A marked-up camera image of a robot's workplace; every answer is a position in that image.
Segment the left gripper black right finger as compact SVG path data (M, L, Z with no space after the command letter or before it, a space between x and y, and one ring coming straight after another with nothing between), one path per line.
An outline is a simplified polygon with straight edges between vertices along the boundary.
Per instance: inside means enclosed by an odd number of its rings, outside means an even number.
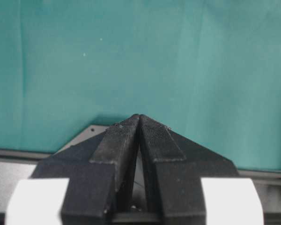
M206 219L201 178L238 177L233 162L146 115L138 129L148 211L161 219Z

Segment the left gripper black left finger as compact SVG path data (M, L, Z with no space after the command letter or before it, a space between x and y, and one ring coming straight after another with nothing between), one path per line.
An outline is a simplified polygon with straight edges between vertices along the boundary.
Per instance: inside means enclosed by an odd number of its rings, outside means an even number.
M130 208L138 152L140 116L51 155L37 164L32 178L68 178L62 219L108 219Z

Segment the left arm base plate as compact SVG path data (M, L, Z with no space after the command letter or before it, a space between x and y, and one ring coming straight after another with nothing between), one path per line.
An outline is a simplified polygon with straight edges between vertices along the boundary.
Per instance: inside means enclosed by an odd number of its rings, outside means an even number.
M91 146L95 145L95 147L97 147L108 128L109 126L104 125L89 125L54 154L59 154L61 151L76 145L84 146L86 144L91 144Z

